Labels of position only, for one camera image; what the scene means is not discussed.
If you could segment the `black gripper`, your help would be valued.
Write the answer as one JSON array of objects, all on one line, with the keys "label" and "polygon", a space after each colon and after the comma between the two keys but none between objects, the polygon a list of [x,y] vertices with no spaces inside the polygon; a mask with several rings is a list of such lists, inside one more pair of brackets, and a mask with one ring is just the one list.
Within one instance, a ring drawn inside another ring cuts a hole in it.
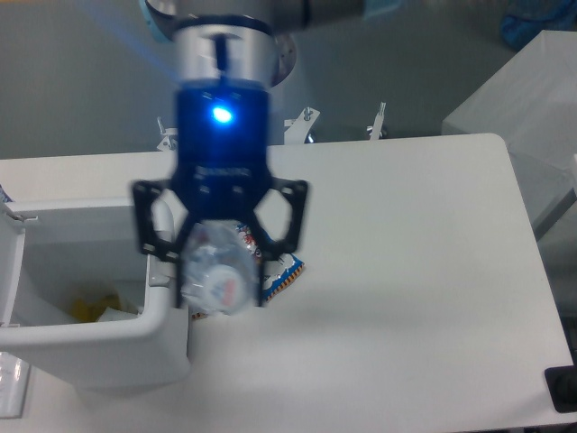
[{"label": "black gripper", "polygon": [[[176,271],[175,303],[185,305],[183,253],[198,220],[241,220],[251,229],[261,258],[257,264],[256,305],[263,307],[265,268],[299,248],[309,183],[272,178],[267,165],[270,94],[254,81],[201,79],[184,84],[176,95],[178,149],[172,190],[186,214],[174,241],[154,227],[152,207],[169,180],[136,180],[131,185],[137,248]],[[271,189],[287,205],[278,236],[269,234],[256,206]]]}]

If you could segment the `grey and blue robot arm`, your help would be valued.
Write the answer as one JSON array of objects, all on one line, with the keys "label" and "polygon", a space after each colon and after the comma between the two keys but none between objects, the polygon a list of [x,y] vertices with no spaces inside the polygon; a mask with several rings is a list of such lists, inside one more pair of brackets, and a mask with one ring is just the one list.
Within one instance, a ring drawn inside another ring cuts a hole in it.
[{"label": "grey and blue robot arm", "polygon": [[270,90],[278,36],[396,9],[394,1],[147,1],[152,23],[179,57],[176,166],[166,180],[136,180],[142,253],[185,266],[195,227],[246,224],[264,262],[298,249],[308,184],[268,166]]}]

